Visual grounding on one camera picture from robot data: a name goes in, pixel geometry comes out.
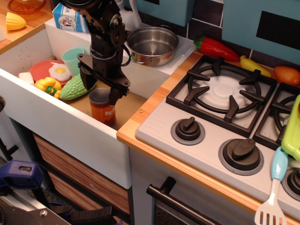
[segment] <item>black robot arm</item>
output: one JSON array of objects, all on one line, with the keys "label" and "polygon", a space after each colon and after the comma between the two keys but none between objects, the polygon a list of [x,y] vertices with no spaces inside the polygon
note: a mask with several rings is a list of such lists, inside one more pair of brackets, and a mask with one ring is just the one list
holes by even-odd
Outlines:
[{"label": "black robot arm", "polygon": [[121,70],[124,65],[123,50],[129,54],[124,43],[128,32],[122,23],[120,9],[114,0],[60,0],[68,8],[81,14],[91,35],[90,54],[79,54],[80,75],[89,90],[97,78],[111,87],[110,103],[129,92],[130,81]]}]

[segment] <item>oven door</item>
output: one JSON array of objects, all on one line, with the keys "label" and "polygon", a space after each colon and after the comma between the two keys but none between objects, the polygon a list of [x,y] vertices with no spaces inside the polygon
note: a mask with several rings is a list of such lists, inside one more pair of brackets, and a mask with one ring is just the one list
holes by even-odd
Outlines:
[{"label": "oven door", "polygon": [[254,215],[133,149],[129,153],[135,224],[254,224]]},{"label": "oven door", "polygon": [[154,225],[166,224],[188,224],[188,225],[220,225],[169,193],[176,184],[176,180],[167,177],[160,188],[149,185],[147,194],[154,198]]}]

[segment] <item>can label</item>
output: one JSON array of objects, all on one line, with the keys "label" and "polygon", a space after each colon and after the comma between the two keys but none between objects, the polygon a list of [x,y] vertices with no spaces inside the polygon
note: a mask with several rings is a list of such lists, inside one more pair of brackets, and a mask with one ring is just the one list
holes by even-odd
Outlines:
[{"label": "can label", "polygon": [[110,105],[104,108],[95,107],[91,105],[92,116],[96,120],[108,125],[113,126],[116,123],[116,110],[114,105]]}]

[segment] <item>teal cup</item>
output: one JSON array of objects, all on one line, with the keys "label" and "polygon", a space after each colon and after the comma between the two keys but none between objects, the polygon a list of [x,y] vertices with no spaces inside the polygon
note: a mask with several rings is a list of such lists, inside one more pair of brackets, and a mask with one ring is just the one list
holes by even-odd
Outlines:
[{"label": "teal cup", "polygon": [[84,53],[83,48],[72,48],[64,52],[61,56],[61,59],[70,71],[71,76],[80,74],[80,69],[78,67],[79,59],[77,58],[77,55],[80,53]]}]

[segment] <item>blue spatula handle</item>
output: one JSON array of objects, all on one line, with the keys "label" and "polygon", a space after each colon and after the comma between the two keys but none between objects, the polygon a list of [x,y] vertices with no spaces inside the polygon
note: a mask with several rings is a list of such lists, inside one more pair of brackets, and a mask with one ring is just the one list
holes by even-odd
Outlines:
[{"label": "blue spatula handle", "polygon": [[285,173],[288,165],[288,154],[279,146],[272,160],[271,177],[282,181],[285,177]]}]

